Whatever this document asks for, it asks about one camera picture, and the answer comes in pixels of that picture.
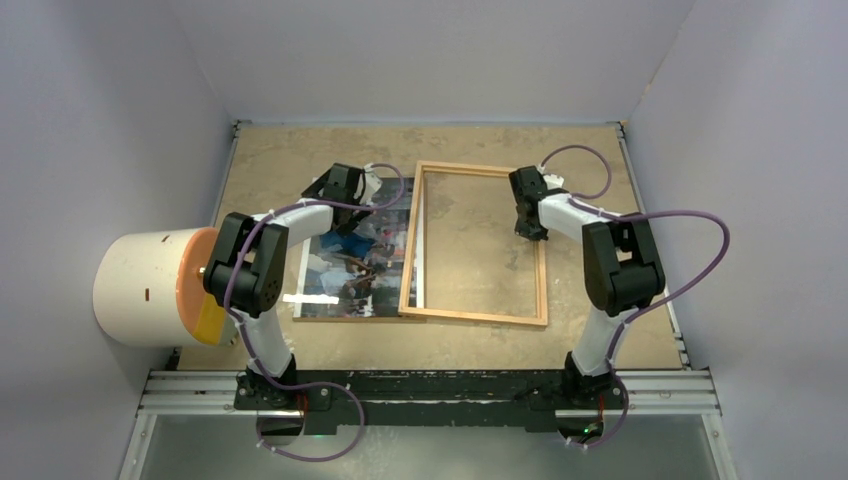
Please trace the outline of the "printed photo sheet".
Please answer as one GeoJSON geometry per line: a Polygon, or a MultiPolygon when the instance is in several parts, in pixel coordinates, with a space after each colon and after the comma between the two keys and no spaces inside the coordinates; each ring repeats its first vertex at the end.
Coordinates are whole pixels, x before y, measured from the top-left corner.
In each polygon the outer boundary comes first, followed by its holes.
{"type": "Polygon", "coordinates": [[[385,178],[371,213],[348,234],[330,232],[306,240],[293,317],[399,315],[414,180],[385,178]]]}

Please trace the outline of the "wooden picture frame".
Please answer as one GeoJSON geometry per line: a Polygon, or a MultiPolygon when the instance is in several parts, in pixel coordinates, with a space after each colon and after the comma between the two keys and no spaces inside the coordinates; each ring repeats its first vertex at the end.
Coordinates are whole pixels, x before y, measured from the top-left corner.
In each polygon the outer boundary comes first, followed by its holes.
{"type": "Polygon", "coordinates": [[[545,246],[514,231],[511,171],[417,163],[401,316],[538,329],[548,325],[545,246]]]}

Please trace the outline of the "brown backing board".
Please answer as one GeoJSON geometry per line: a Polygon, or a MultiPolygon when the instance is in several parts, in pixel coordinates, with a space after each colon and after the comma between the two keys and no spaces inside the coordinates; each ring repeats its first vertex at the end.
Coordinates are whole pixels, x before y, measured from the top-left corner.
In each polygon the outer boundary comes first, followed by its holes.
{"type": "Polygon", "coordinates": [[[341,324],[410,324],[426,323],[426,318],[420,317],[379,317],[379,316],[336,316],[336,317],[292,317],[293,322],[301,323],[341,323],[341,324]]]}

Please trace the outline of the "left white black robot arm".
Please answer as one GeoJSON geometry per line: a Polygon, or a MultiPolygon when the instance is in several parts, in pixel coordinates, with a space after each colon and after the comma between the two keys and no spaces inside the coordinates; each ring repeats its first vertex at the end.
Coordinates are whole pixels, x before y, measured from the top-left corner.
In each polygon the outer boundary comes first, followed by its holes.
{"type": "Polygon", "coordinates": [[[203,273],[203,288],[233,321],[248,353],[246,376],[261,381],[272,408],[297,399],[294,355],[285,344],[276,304],[288,250],[313,237],[347,234],[376,210],[382,186],[375,166],[335,163],[288,206],[266,213],[233,212],[223,220],[203,273]]]}

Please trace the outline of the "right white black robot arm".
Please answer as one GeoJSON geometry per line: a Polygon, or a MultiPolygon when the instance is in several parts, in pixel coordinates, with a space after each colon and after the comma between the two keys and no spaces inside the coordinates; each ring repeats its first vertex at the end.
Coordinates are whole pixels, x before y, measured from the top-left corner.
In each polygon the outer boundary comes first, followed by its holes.
{"type": "Polygon", "coordinates": [[[586,204],[539,167],[508,174],[518,236],[541,242],[551,230],[582,248],[584,286],[591,308],[575,348],[566,355],[564,399],[584,407],[614,383],[613,364],[627,320],[665,289],[665,273],[650,225],[634,214],[614,215],[586,204]]]}

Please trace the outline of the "white cylinder orange lid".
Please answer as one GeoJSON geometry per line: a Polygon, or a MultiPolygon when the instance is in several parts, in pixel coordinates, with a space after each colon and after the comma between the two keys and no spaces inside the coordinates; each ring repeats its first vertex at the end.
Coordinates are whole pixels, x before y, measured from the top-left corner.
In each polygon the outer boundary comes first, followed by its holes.
{"type": "Polygon", "coordinates": [[[132,347],[224,346],[236,330],[203,287],[213,227],[128,234],[107,250],[93,285],[101,329],[132,347]]]}

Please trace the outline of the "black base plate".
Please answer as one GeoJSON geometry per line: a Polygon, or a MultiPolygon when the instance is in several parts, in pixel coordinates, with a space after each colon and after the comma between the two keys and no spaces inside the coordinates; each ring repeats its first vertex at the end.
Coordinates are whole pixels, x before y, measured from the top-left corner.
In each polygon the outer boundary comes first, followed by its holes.
{"type": "Polygon", "coordinates": [[[620,382],[604,375],[582,383],[561,369],[299,369],[277,386],[249,372],[236,382],[235,410],[303,415],[309,435],[360,424],[593,435],[601,432],[603,415],[624,404],[620,382]]]}

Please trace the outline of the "aluminium rail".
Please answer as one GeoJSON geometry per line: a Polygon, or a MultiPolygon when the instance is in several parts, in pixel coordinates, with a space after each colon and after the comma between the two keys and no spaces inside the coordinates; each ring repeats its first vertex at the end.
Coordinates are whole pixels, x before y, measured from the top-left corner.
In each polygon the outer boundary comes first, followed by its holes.
{"type": "Polygon", "coordinates": [[[304,370],[304,392],[262,394],[236,371],[156,371],[149,375],[139,409],[145,414],[287,414],[327,412],[347,401],[349,389],[365,406],[495,405],[551,412],[560,418],[720,413],[706,371],[624,370],[620,386],[597,399],[574,401],[562,392],[555,370],[304,370]]]}

